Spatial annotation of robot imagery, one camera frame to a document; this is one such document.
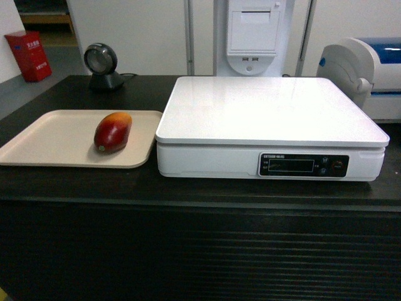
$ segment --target red box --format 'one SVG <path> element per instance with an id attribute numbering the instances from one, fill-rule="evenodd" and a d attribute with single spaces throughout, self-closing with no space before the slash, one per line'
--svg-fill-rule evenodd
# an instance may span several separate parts
<path id="1" fill-rule="evenodd" d="M 18 31 L 5 37 L 26 82 L 39 82 L 51 75 L 38 31 Z"/>

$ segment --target receipt printer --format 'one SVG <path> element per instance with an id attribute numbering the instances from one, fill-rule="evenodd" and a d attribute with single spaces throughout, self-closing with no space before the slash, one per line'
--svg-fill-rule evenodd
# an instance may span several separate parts
<path id="1" fill-rule="evenodd" d="M 331 80 L 371 119 L 401 120 L 401 38 L 345 38 L 323 50 L 318 77 Z"/>

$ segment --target digital scale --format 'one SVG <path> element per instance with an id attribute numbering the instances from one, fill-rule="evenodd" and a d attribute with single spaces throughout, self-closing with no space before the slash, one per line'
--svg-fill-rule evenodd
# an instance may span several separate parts
<path id="1" fill-rule="evenodd" d="M 324 78 L 182 77 L 156 140 L 168 177 L 373 181 L 389 137 Z"/>

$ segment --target black counter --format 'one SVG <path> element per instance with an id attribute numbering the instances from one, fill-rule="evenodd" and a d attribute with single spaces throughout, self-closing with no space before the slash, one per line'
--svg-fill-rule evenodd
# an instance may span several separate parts
<path id="1" fill-rule="evenodd" d="M 163 112 L 177 77 L 113 93 L 89 79 L 0 120 L 0 146 L 52 110 Z M 398 300 L 401 125 L 379 126 L 391 140 L 373 182 L 168 178 L 155 146 L 135 169 L 1 166 L 0 287 L 16 300 Z"/>

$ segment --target mango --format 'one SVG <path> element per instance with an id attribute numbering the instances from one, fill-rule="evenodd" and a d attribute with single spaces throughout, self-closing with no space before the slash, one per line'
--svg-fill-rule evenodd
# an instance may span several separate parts
<path id="1" fill-rule="evenodd" d="M 107 115 L 98 124 L 93 141 L 100 152 L 115 152 L 127 145 L 132 117 L 125 112 Z"/>

